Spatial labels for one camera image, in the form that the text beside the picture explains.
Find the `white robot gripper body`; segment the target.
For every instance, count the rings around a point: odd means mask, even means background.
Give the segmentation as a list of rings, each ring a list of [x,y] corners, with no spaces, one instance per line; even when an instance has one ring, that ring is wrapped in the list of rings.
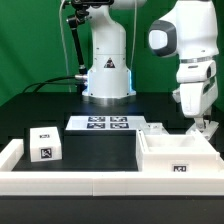
[[[216,79],[180,85],[182,112],[185,117],[202,116],[216,100]]]

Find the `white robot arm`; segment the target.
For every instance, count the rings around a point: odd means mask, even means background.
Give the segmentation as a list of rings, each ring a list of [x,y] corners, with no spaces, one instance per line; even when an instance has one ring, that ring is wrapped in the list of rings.
[[[109,8],[92,6],[90,24],[93,37],[93,65],[87,73],[83,95],[106,101],[135,92],[126,69],[125,31],[109,15]],[[217,19],[212,0],[177,0],[173,9],[155,20],[148,32],[148,44],[159,57],[178,55],[176,74],[179,88],[173,92],[185,117],[195,120],[200,131],[215,128],[211,107],[218,97],[216,62]]]

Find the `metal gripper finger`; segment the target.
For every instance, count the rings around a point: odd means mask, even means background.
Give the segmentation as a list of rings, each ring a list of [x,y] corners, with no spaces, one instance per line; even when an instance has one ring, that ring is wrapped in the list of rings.
[[[198,117],[195,119],[196,128],[199,131],[204,131],[206,128],[206,123],[203,117]]]

